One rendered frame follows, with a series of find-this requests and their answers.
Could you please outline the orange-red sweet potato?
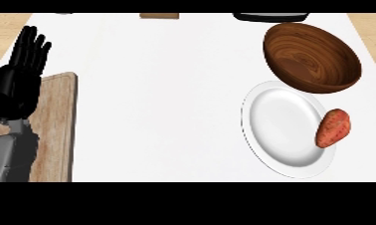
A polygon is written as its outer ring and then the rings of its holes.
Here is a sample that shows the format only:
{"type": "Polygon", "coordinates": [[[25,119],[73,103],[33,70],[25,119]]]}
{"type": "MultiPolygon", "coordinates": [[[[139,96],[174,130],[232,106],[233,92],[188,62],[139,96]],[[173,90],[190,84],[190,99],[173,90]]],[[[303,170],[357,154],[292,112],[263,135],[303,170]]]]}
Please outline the orange-red sweet potato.
{"type": "Polygon", "coordinates": [[[328,112],[316,133],[316,145],[320,148],[335,144],[350,133],[351,121],[348,113],[335,109],[328,112]]]}

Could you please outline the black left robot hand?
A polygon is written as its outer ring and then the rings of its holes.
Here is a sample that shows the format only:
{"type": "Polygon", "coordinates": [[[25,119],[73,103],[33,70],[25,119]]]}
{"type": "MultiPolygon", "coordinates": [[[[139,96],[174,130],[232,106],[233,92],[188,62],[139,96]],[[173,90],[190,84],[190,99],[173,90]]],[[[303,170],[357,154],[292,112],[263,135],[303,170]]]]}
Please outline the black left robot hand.
{"type": "Polygon", "coordinates": [[[0,67],[0,119],[27,119],[40,97],[42,75],[52,43],[25,26],[18,36],[9,64],[0,67]]]}

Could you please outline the brown wooden bowl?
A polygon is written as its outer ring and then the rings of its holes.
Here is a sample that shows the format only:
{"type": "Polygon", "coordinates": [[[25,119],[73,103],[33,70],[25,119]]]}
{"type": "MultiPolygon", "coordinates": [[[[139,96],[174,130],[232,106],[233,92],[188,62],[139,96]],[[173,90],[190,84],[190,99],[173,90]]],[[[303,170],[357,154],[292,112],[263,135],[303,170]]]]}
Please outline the brown wooden bowl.
{"type": "Polygon", "coordinates": [[[353,49],[311,25],[275,25],[264,35],[263,53],[275,75],[307,93],[341,92],[362,78],[362,63],[353,49]]]}

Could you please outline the pale wooden cutting board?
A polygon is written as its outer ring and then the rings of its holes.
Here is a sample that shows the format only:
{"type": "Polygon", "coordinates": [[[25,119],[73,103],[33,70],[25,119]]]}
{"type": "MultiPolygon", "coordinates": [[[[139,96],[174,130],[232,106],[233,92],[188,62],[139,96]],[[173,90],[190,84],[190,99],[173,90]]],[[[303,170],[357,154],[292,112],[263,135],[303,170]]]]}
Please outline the pale wooden cutting board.
{"type": "MultiPolygon", "coordinates": [[[[68,72],[42,80],[39,105],[27,118],[39,134],[37,157],[28,182],[73,180],[78,76],[68,72]]],[[[8,121],[0,135],[8,134],[8,121]]]]}

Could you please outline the white plate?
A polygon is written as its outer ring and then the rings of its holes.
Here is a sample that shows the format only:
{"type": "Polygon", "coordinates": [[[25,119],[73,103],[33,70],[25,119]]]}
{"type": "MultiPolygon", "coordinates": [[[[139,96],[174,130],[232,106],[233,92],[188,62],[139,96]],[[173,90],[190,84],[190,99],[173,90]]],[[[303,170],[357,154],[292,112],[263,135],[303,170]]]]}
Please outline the white plate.
{"type": "Polygon", "coordinates": [[[291,178],[311,178],[329,167],[336,147],[316,145],[325,107],[311,94],[283,82],[264,82],[241,107],[247,144],[263,164],[291,178]]]}

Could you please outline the black appliance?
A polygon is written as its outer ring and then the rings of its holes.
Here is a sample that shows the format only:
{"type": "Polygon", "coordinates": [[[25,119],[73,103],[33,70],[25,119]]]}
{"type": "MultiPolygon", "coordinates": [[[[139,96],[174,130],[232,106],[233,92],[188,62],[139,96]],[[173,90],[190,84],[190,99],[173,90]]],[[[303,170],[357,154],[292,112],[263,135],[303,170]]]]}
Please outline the black appliance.
{"type": "Polygon", "coordinates": [[[307,13],[235,13],[233,17],[242,21],[251,22],[301,22],[306,20],[307,13]]]}

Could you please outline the small brown wooden block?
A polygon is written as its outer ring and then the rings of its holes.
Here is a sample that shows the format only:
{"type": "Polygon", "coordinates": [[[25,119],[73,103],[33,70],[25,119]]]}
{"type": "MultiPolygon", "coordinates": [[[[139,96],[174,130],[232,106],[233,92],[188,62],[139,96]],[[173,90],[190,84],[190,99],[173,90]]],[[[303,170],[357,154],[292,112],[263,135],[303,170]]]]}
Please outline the small brown wooden block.
{"type": "Polygon", "coordinates": [[[140,13],[142,19],[179,19],[180,13],[140,13]]]}

